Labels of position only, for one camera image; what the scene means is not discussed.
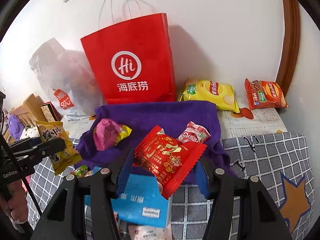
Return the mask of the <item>left hand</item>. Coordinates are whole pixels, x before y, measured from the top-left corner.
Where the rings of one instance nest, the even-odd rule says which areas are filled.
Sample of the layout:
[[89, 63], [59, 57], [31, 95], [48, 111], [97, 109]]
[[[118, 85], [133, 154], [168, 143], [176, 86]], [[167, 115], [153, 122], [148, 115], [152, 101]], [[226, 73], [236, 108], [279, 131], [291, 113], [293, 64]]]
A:
[[19, 223], [24, 223], [28, 219], [28, 207], [25, 190], [22, 181], [18, 180], [9, 185], [11, 199], [6, 201], [1, 195], [1, 208], [4, 212], [11, 210], [11, 217]]

